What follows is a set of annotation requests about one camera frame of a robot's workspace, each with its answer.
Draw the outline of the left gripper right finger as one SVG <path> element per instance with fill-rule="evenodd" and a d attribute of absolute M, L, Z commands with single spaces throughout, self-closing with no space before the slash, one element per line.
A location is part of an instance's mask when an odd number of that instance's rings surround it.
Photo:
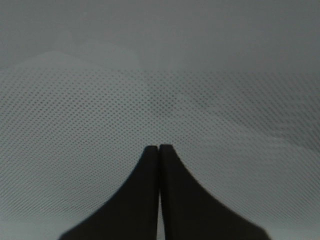
<path fill-rule="evenodd" d="M 267 232 L 210 195 L 172 145 L 159 148 L 160 190 L 167 240 L 268 240 Z"/>

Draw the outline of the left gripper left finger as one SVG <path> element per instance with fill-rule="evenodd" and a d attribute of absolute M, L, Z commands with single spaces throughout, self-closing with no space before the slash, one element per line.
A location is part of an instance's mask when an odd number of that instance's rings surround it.
<path fill-rule="evenodd" d="M 62 240 L 155 240 L 159 217 L 159 149 L 147 146 L 120 189 Z"/>

